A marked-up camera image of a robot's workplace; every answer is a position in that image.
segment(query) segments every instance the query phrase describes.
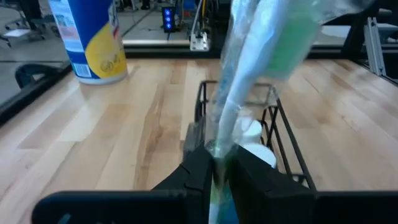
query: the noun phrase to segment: yellow label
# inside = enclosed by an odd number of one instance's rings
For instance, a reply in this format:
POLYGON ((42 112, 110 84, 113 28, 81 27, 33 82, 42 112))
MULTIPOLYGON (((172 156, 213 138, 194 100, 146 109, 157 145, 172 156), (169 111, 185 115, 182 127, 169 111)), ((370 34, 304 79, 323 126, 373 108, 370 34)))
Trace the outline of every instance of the yellow label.
POLYGON ((113 37, 109 23, 90 40, 85 55, 91 70, 100 78, 127 72, 123 46, 113 37))

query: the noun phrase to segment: black wire basket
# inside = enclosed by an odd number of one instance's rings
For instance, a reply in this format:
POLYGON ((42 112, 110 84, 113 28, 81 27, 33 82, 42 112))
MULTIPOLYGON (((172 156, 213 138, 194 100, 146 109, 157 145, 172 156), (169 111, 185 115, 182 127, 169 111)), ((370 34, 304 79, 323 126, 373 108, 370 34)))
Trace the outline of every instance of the black wire basket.
MULTIPOLYGON (((208 96, 208 85, 215 85, 217 84, 217 81, 214 80, 205 80, 200 83, 199 91, 197 94, 197 101, 195 104, 195 123, 190 125, 188 128, 187 132, 187 138, 185 140, 184 144, 184 151, 186 148, 191 148, 194 149, 195 146, 199 144, 199 142, 204 141, 204 125, 205 125, 205 119, 204 117, 206 116, 206 105, 209 102, 209 96, 208 96)), ((276 95, 276 88, 271 85, 271 84, 266 84, 266 83, 258 83, 256 84, 257 87, 264 87, 268 88, 267 91, 267 96, 266 96, 266 101, 269 101, 269 98, 272 97, 273 95, 276 95)), ((246 102, 246 105, 264 105, 258 102, 246 102)), ((307 165, 305 164, 303 155, 300 151, 299 145, 297 144, 296 138, 292 132, 292 128, 290 127, 289 121, 286 117, 285 111, 282 107, 282 103, 280 100, 276 100, 276 104, 272 106, 268 106, 262 111, 262 116, 261 119, 258 120, 261 123, 261 126, 263 129, 265 129, 265 137, 261 136, 261 144, 267 146, 272 152, 275 153, 275 148, 272 144, 271 139, 275 137, 276 143, 279 148, 279 154, 282 159, 283 165, 285 167, 285 173, 293 178, 295 181, 303 184, 304 186, 308 187, 309 189, 316 190, 315 184, 311 178, 310 172, 308 171, 307 165), (277 125, 277 116, 282 118, 284 128, 287 131, 287 134, 290 139, 290 144, 293 147, 295 156, 298 160, 298 163, 300 165, 300 168, 302 170, 301 174, 298 173, 293 173, 289 160, 286 156, 286 151, 284 145, 289 144, 289 142, 283 142, 281 137, 280 137, 280 132, 279 128, 277 125), (267 122, 266 117, 270 116, 271 121, 267 122)))

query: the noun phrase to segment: blue cylindrical container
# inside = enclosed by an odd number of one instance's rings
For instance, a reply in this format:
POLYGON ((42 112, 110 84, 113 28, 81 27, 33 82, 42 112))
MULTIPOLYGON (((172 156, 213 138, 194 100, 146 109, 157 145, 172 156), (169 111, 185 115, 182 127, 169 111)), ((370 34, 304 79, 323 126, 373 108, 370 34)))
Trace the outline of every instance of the blue cylindrical container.
POLYGON ((106 84, 127 75, 113 0, 49 0, 49 4, 81 82, 106 84))

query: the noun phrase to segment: wire rack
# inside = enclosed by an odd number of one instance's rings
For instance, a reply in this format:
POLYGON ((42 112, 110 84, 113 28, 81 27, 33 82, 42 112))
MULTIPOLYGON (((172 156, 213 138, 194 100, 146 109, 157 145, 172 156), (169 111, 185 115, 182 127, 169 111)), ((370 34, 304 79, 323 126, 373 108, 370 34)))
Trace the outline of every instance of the wire rack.
MULTIPOLYGON (((200 122, 203 120, 206 116, 206 105, 209 102, 209 97, 208 97, 208 85, 209 84, 217 84, 217 81, 214 80, 205 80, 202 81, 199 87, 199 91, 197 94, 197 101, 195 104, 195 123, 200 122)), ((264 87, 268 88, 267 96, 266 96, 266 101, 270 100, 270 97, 276 95, 276 89, 273 85, 270 84, 256 84, 256 86, 259 87, 264 87)), ((261 105, 257 102, 246 102, 246 105, 261 105)), ((310 172, 308 171, 307 165, 305 164, 303 155, 300 151, 299 145, 297 144, 296 138, 294 136, 294 133, 292 131, 292 128, 290 127, 289 121, 286 117, 284 108, 282 106, 282 103, 280 100, 276 100, 276 104, 272 106, 268 106, 262 111, 262 117, 261 119, 258 120, 261 123, 261 126, 263 129, 265 129, 265 138, 264 136, 261 136, 261 143, 265 146, 267 146, 272 152, 275 153, 275 148, 272 143, 272 137, 276 138, 276 143, 279 148, 280 156, 282 158, 283 165, 285 167, 286 174, 293 178, 295 181, 303 184, 304 186, 308 187, 309 189, 316 190, 315 184, 311 178, 310 172), (266 121, 266 117, 270 116, 271 122, 266 121), (286 151, 285 151, 285 144, 288 144, 288 142, 283 142, 281 137, 280 137, 280 132, 279 128, 277 125, 277 116, 280 116, 282 118, 284 128, 287 131, 287 134, 289 135, 290 143, 293 146, 293 150, 295 153, 295 156, 298 160, 298 163, 300 165, 300 168, 302 170, 302 174, 297 174, 293 173, 289 160, 287 159, 286 156, 286 151)))

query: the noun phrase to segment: wooden table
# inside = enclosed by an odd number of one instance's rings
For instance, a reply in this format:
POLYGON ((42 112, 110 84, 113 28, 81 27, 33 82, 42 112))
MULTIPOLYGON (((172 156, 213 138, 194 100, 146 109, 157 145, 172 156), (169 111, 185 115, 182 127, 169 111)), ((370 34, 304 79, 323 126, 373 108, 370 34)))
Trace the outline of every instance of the wooden table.
MULTIPOLYGON (((71 74, 0 129, 0 223, 28 223, 34 203, 59 190, 151 189, 178 166, 198 85, 218 79, 218 61, 128 65, 113 85, 71 74)), ((398 188, 397 96, 349 61, 296 70, 281 100, 318 189, 398 188)))

